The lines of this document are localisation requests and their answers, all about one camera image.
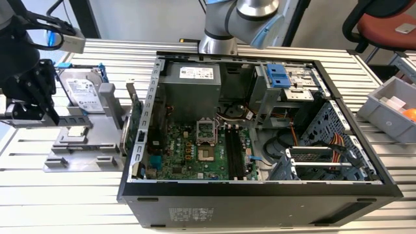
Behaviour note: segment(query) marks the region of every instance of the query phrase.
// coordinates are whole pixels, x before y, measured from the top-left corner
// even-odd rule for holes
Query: aluminum table
[[[125,81],[133,79],[143,98],[157,50],[195,52],[194,43],[147,43],[90,39],[83,54],[67,54],[62,61],[106,67],[115,97],[130,99]],[[358,56],[345,50],[238,46],[242,56],[319,60],[351,112],[366,94],[381,84]],[[57,90],[54,102],[65,104]],[[398,184],[403,198],[339,228],[315,229],[141,229],[126,205],[117,204],[121,172],[43,173],[43,160],[58,133],[57,128],[9,131],[0,142],[0,233],[416,233],[416,144],[398,144],[367,122],[357,118],[371,147]]]

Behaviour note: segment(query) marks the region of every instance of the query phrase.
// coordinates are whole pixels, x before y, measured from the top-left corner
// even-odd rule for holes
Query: label sticker
[[[213,79],[213,68],[181,67],[179,78]]]
[[[169,208],[170,220],[182,221],[210,221],[213,208]]]
[[[247,120],[250,120],[251,117],[253,117],[253,112],[247,111],[245,118],[246,118]]]
[[[99,98],[91,81],[86,79],[66,79],[69,95],[77,102],[77,106],[86,112],[103,111]]]

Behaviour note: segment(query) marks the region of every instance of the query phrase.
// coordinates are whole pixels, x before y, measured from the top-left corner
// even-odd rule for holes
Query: wire bundle
[[[337,133],[333,134],[333,138],[329,142],[329,145],[331,145],[331,144],[345,146],[343,138]],[[338,160],[339,160],[339,153],[333,150],[331,151],[331,162],[338,162]]]

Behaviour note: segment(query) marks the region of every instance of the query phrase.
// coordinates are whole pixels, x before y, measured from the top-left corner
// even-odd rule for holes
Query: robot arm
[[[283,16],[278,0],[206,0],[201,54],[235,55],[235,38],[257,49],[274,40]]]
[[[50,46],[34,44],[26,33],[33,29],[53,32],[59,40]],[[0,119],[41,120],[46,117],[58,124],[51,100],[55,93],[53,62],[39,60],[37,50],[59,49],[63,35],[75,34],[66,22],[29,12],[19,0],[0,0],[0,88],[6,97],[0,98],[3,110]]]

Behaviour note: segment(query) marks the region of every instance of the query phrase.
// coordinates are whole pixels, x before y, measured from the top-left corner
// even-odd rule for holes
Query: blue connector
[[[98,64],[98,69],[99,69],[99,71],[101,71],[102,82],[103,82],[103,83],[109,83],[109,82],[107,82],[107,77],[106,77],[105,66],[103,66],[102,63]]]
[[[61,62],[55,65],[57,68],[59,69],[67,69],[67,68],[71,68],[71,63],[69,62]]]
[[[289,88],[291,83],[286,76],[285,67],[281,64],[266,65],[266,75],[271,80],[273,88]]]
[[[259,157],[255,157],[255,156],[251,156],[251,155],[247,155],[247,158],[251,159],[251,160],[261,161],[261,158],[259,158]]]

